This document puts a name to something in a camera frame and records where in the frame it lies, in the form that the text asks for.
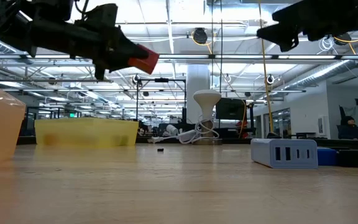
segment computer monitor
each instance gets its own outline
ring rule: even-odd
[[[216,119],[231,119],[242,121],[244,103],[240,99],[221,98],[216,104]]]

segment white cable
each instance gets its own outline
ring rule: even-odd
[[[334,41],[332,40],[332,38],[321,39],[318,42],[318,47],[320,48],[320,50],[322,52],[327,52],[327,51],[331,50],[334,47]]]
[[[196,126],[195,126],[195,129],[194,130],[191,130],[191,131],[187,131],[185,133],[181,133],[177,136],[170,136],[170,137],[152,137],[151,139],[148,139],[147,141],[149,143],[157,143],[157,142],[160,142],[160,141],[163,141],[163,140],[166,140],[166,139],[171,139],[171,138],[176,138],[180,141],[180,143],[182,144],[189,144],[189,143],[194,143],[196,141],[199,141],[199,140],[202,140],[202,139],[217,139],[219,138],[219,133],[217,133],[216,131],[214,131],[214,123],[213,123],[213,119],[210,118],[210,119],[204,119],[204,120],[201,120],[200,121],[200,118],[202,117],[202,115],[199,117],[199,121],[197,122]],[[205,125],[203,125],[203,122],[206,122],[206,121],[210,121],[212,122],[212,128],[207,128]],[[216,136],[211,138],[211,137],[202,137],[203,134],[208,134],[208,133],[214,133]],[[187,141],[183,141],[182,140],[182,137],[189,137],[190,135],[193,135],[191,138],[189,138],[189,140]]]
[[[201,115],[199,118],[198,118],[198,122],[196,124],[196,127],[195,127],[195,131],[196,131],[196,134],[192,137],[192,139],[190,139],[189,141],[187,142],[182,142],[180,139],[180,143],[182,144],[188,144],[188,143],[194,143],[196,141],[199,141],[199,140],[202,140],[202,139],[217,139],[219,138],[219,133],[217,133],[216,131],[214,131],[214,121],[212,118],[210,119],[204,119],[204,120],[201,120],[200,121],[200,118],[202,117],[203,115]],[[207,122],[207,121],[210,121],[212,122],[212,128],[207,128],[205,125],[203,125],[203,122]],[[214,133],[216,135],[216,137],[202,137],[203,134],[209,134],[209,133]]]

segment white lamp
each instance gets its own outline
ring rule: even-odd
[[[193,98],[203,111],[203,119],[211,119],[212,110],[222,95],[215,90],[200,90],[194,93]]]
[[[193,98],[203,111],[203,120],[196,125],[196,132],[199,134],[199,137],[192,141],[192,143],[207,145],[222,144],[222,139],[218,139],[219,134],[213,130],[214,123],[212,118],[212,110],[215,104],[222,98],[222,95],[215,90],[200,90],[194,93]]]

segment person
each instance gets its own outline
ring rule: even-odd
[[[353,117],[346,116],[341,120],[339,139],[358,139],[358,126]]]

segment desk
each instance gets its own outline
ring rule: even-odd
[[[249,145],[18,146],[0,164],[6,223],[354,224],[358,169],[274,170]]]

